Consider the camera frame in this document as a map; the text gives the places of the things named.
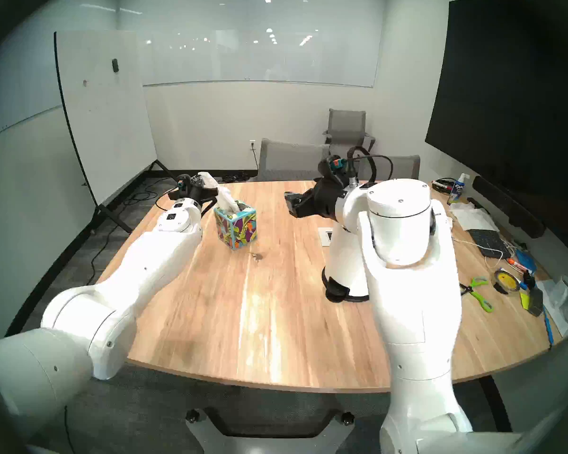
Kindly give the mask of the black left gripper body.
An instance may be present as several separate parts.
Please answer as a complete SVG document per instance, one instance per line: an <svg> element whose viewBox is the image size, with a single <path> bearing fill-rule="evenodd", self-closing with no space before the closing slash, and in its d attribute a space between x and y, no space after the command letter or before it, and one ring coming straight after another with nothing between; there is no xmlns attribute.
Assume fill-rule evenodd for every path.
<svg viewBox="0 0 568 454"><path fill-rule="evenodd" d="M177 183L177 187L168 192L171 200L191 199L202 206L208 201L216 201L218 188L208 188L199 183Z"/></svg>

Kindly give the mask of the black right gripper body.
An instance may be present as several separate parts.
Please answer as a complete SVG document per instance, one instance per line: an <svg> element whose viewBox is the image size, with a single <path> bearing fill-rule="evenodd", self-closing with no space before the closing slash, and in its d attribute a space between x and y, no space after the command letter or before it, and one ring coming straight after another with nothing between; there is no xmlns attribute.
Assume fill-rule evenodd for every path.
<svg viewBox="0 0 568 454"><path fill-rule="evenodd" d="M317 215L324 218L336 218L336 203L344 199L348 193L349 179L341 178L342 182L331 178L316 177L315 185L308 200L309 216Z"/></svg>

